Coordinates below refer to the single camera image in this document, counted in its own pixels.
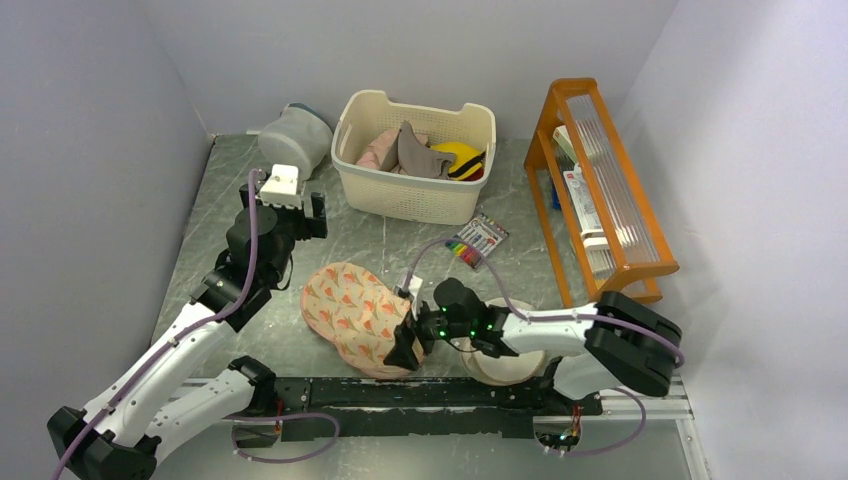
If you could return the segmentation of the floral mesh laundry bag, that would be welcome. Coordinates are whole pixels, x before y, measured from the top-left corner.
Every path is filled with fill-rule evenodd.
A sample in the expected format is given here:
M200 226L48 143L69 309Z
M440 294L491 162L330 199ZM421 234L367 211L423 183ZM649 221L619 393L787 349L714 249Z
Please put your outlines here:
M366 376L396 379L411 373L384 363L411 302L369 270L346 262L319 268L303 287L300 308L306 324Z

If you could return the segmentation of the taupe grey bra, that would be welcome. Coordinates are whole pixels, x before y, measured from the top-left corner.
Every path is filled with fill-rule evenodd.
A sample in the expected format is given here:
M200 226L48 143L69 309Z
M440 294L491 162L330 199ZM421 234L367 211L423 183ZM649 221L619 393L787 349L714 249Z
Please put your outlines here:
M453 153L433 150L421 143L408 121L399 127L395 153L397 163L408 175L425 179L447 179L456 160Z

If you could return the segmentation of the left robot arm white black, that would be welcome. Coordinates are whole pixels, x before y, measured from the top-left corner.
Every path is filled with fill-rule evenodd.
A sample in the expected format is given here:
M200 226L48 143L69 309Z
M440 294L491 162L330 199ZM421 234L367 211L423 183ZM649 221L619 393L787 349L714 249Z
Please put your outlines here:
M166 402L190 374L288 289L297 242L325 238L325 198L293 206L240 192L243 210L226 233L227 247L177 319L117 381L84 407L62 407L48 421L59 457L53 476L148 479L175 448L230 416L258 417L280 404L276 375L242 356L207 385Z

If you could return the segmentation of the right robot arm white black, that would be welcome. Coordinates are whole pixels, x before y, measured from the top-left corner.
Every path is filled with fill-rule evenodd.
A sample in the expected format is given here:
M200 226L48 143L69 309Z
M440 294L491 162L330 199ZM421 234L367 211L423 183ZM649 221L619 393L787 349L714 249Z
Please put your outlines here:
M466 339L469 353L493 359L557 353L539 389L542 406L553 414L620 386L663 397L685 362L681 329L617 291L580 307L539 311L519 309L510 299L487 304L448 278L437 285L434 300L435 308L413 307L395 327L385 365L415 371L436 342L453 339Z

